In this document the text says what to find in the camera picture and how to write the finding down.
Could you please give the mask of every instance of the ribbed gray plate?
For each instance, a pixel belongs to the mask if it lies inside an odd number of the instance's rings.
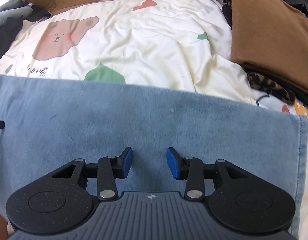
[[[114,202],[100,203],[93,216],[74,230],[55,236],[17,231],[10,240],[293,240],[286,232],[245,236],[216,223],[203,204],[178,192],[125,192]]]

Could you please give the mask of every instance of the cartoon bear print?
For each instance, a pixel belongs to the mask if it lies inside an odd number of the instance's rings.
[[[62,57],[69,49],[77,46],[86,32],[98,22],[98,17],[83,20],[61,20],[49,23],[33,52],[33,58],[48,60]]]

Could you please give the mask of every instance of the blue finger pad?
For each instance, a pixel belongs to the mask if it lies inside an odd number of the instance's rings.
[[[123,177],[126,179],[133,162],[133,150],[130,148],[123,161]]]
[[[171,170],[173,178],[179,179],[180,171],[177,167],[177,159],[174,157],[174,155],[171,153],[169,149],[167,149],[167,152],[166,152],[166,161],[167,161],[167,165],[169,166]]]

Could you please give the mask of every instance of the white duvet cover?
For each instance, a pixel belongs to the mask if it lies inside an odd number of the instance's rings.
[[[0,74],[120,82],[214,95],[304,114],[249,87],[229,61],[231,30],[215,0],[115,0],[24,22]],[[308,240],[308,168],[299,239]]]

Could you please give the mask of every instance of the brown pillow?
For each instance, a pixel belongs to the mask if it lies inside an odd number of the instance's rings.
[[[232,0],[231,61],[308,94],[308,19],[283,0]]]

